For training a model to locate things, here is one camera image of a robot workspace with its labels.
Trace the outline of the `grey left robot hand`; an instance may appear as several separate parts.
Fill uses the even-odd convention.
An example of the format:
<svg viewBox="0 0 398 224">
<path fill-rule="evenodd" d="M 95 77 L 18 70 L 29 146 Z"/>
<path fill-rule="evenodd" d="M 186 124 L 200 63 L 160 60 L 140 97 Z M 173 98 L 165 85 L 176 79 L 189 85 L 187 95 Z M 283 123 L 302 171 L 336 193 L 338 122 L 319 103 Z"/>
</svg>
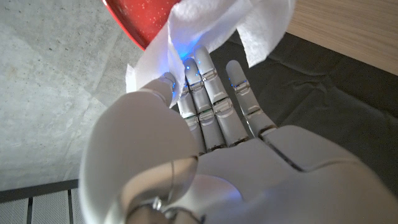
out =
<svg viewBox="0 0 398 224">
<path fill-rule="evenodd" d="M 226 66 L 239 114 L 206 48 L 125 94 L 96 122 L 80 169 L 87 223 L 396 223 L 397 199 L 360 159 L 261 110 Z"/>
</svg>

